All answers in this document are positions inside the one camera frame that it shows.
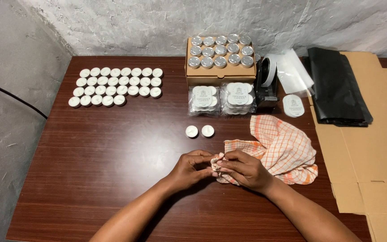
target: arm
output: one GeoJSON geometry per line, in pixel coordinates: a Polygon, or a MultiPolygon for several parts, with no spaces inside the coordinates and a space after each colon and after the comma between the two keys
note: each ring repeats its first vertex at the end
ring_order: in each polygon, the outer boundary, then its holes
{"type": "Polygon", "coordinates": [[[329,211],[272,176],[260,160],[238,150],[226,153],[225,158],[228,161],[218,162],[222,167],[220,171],[229,174],[241,185],[265,195],[307,241],[361,241],[329,211]]]}
{"type": "Polygon", "coordinates": [[[168,176],[119,210],[89,242],[135,241],[169,196],[191,187],[203,178],[218,176],[211,169],[197,171],[194,167],[214,157],[202,150],[183,154],[168,176]]]}

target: gray wall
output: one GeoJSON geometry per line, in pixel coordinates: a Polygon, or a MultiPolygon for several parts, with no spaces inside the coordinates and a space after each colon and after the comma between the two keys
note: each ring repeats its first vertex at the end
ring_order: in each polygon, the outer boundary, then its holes
{"type": "MultiPolygon", "coordinates": [[[[0,0],[0,87],[47,115],[71,59],[51,32],[16,0],[0,0]]],[[[0,241],[44,124],[38,113],[0,92],[0,241]]]]}
{"type": "Polygon", "coordinates": [[[20,0],[78,55],[185,54],[187,36],[249,35],[261,55],[311,45],[387,55],[387,0],[20,0]]]}

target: brown cardboard box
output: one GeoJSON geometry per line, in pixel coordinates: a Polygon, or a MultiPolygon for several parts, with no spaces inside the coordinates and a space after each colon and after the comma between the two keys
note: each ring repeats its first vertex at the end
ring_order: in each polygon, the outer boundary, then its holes
{"type": "Polygon", "coordinates": [[[373,123],[367,128],[318,124],[313,106],[311,111],[339,211],[365,214],[372,240],[387,242],[387,69],[369,52],[341,53],[373,123]]]}
{"type": "MultiPolygon", "coordinates": [[[[187,60],[192,57],[190,53],[190,49],[192,47],[191,38],[187,39],[187,48],[186,48],[186,60],[185,60],[185,71],[186,71],[186,80],[188,86],[197,86],[203,84],[211,84],[214,86],[220,86],[223,82],[245,82],[245,83],[253,83],[256,76],[256,65],[254,64],[250,68],[244,68],[241,65],[231,66],[227,65],[225,68],[218,69],[212,67],[211,69],[197,68],[191,69],[187,66],[187,60]]],[[[224,58],[228,63],[228,56],[226,54],[224,58]]]]}

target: tape roll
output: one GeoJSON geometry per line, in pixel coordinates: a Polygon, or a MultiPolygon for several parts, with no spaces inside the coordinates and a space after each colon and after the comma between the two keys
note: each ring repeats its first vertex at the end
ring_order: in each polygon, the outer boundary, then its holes
{"type": "Polygon", "coordinates": [[[264,57],[262,65],[268,65],[267,79],[264,83],[261,84],[261,87],[268,87],[273,82],[274,76],[276,75],[277,70],[277,55],[268,54],[264,57]]]}

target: brown table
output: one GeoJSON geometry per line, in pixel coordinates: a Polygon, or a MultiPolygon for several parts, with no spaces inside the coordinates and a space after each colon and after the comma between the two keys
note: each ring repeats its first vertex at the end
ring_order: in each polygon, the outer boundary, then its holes
{"type": "MultiPolygon", "coordinates": [[[[6,238],[28,242],[84,242],[117,210],[173,168],[182,153],[224,151],[224,140],[254,140],[249,118],[187,116],[183,57],[73,57],[24,182],[6,238]],[[127,97],[124,107],[68,106],[80,70],[93,67],[160,67],[160,99],[127,97]],[[212,139],[185,136],[185,128],[211,124],[212,139]]],[[[284,96],[282,88],[279,95],[284,96]]],[[[293,185],[337,216],[363,241],[371,241],[365,216],[340,214],[332,195],[308,100],[305,114],[290,118],[282,103],[276,117],[303,130],[317,151],[319,177],[293,185]]],[[[304,241],[266,198],[213,179],[174,195],[140,241],[304,241]]]]}

